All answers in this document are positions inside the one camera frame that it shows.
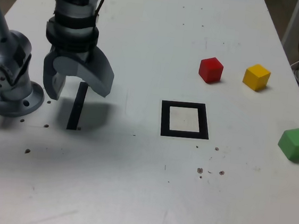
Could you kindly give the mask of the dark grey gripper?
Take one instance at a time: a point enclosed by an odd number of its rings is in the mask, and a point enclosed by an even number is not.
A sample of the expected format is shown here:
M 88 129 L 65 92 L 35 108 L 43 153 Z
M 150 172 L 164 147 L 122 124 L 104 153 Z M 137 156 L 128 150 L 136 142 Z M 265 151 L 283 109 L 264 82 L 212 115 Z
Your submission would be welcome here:
M 52 46 L 44 58 L 43 84 L 48 96 L 60 98 L 66 76 L 75 76 L 106 97 L 111 92 L 114 73 L 105 54 L 95 47 L 91 52 L 67 52 Z

